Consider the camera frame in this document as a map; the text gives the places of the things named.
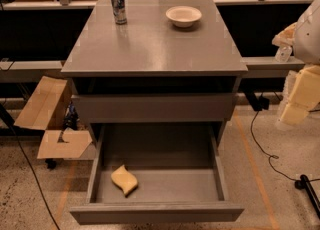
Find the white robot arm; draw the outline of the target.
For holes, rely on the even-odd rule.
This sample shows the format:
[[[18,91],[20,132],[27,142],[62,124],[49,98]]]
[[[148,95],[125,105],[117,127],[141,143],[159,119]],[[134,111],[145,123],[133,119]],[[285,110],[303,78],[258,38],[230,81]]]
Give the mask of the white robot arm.
[[[299,19],[277,34],[272,44],[278,46],[275,59],[289,60],[290,54],[304,62],[298,72],[285,79],[276,126],[287,130],[308,116],[320,103],[320,0],[314,0]]]

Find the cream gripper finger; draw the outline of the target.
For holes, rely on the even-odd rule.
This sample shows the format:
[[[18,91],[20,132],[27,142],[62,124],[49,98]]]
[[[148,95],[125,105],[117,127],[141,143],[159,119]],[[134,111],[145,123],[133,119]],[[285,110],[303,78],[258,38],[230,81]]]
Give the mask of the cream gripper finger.
[[[279,122],[287,126],[300,124],[320,103],[320,66],[290,71],[285,79]]]
[[[272,44],[278,47],[292,46],[294,42],[294,32],[296,23],[292,23],[280,33],[274,36]]]

